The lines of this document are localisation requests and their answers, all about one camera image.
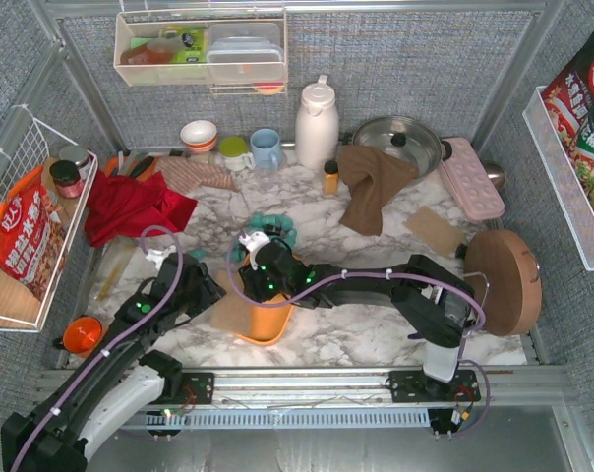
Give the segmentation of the lone teal coffee capsule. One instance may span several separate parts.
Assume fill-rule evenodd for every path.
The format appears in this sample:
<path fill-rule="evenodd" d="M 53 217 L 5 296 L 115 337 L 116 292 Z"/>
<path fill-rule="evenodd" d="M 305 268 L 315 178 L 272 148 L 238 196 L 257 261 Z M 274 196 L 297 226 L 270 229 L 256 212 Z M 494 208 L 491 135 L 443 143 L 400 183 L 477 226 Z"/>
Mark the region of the lone teal coffee capsule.
<path fill-rule="evenodd" d="M 188 255 L 197 259 L 198 261 L 201 261 L 203 258 L 207 256 L 207 252 L 204 249 L 199 248 L 189 251 Z"/>

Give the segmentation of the orange plastic storage basket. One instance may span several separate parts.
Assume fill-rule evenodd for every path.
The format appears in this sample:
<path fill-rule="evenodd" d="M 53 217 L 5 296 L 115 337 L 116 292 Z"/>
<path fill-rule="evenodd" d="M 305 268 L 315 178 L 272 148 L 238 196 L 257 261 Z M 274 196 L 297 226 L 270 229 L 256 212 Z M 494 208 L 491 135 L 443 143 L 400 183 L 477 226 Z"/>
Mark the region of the orange plastic storage basket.
<path fill-rule="evenodd" d="M 278 294 L 264 301 L 261 307 L 251 305 L 248 327 L 244 333 L 236 333 L 236 336 L 258 346 L 268 347 L 275 344 L 285 333 L 294 306 L 271 308 L 270 305 L 285 301 L 286 298 Z"/>

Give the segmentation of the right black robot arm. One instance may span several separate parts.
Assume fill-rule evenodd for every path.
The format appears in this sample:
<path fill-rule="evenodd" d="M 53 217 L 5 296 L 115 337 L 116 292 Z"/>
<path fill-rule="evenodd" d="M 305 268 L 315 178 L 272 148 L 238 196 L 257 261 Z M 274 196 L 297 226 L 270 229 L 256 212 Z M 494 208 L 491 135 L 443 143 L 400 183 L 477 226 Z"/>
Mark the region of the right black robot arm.
<path fill-rule="evenodd" d="M 443 384 L 455 377 L 464 334 L 485 320 L 474 289 L 423 255 L 393 267 L 347 269 L 308 265 L 282 240 L 261 231 L 243 232 L 237 241 L 249 256 L 238 269 L 242 298 L 269 308 L 396 309 L 426 342 L 424 375 Z"/>

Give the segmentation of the brown cork mat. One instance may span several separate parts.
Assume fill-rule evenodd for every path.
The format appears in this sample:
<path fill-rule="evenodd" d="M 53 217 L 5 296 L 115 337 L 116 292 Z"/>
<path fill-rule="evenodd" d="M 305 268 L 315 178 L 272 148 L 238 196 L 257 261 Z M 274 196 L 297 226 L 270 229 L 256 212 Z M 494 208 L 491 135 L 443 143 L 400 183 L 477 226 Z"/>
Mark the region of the brown cork mat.
<path fill-rule="evenodd" d="M 465 242 L 465 234 L 426 206 L 421 206 L 404 226 L 435 253 L 447 257 Z"/>
<path fill-rule="evenodd" d="M 225 332 L 248 336 L 250 333 L 250 304 L 234 291 L 225 269 L 218 270 L 214 279 L 226 291 L 226 294 L 211 307 L 210 325 Z"/>

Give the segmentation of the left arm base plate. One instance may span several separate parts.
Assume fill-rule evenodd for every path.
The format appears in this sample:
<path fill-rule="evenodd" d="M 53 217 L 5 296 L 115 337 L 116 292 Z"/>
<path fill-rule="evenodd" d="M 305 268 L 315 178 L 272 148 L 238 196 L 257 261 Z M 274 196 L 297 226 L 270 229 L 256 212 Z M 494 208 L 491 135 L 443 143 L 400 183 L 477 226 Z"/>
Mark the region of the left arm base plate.
<path fill-rule="evenodd" d="M 212 372 L 183 372 L 167 378 L 156 405 L 209 405 L 212 402 L 215 375 Z"/>

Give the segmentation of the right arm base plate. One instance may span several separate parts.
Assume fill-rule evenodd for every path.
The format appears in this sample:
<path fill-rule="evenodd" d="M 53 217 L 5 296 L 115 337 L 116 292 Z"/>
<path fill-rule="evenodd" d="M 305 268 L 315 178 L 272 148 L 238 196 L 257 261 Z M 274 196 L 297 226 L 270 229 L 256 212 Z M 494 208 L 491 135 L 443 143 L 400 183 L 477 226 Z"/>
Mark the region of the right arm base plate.
<path fill-rule="evenodd" d="M 428 377 L 421 369 L 390 371 L 385 386 L 394 403 L 481 400 L 476 374 L 467 369 L 458 370 L 448 383 Z"/>

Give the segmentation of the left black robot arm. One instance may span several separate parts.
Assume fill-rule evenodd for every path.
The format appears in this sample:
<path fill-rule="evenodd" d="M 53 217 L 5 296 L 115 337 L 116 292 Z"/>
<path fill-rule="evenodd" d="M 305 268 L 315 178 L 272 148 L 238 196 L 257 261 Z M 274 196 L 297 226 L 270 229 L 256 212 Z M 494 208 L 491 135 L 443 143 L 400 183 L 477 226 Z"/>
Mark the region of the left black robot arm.
<path fill-rule="evenodd" d="M 206 264 L 172 254 L 117 310 L 84 363 L 28 416 L 1 428 L 6 471 L 84 471 L 99 448 L 142 407 L 183 398 L 181 363 L 153 349 L 166 332 L 225 294 Z"/>

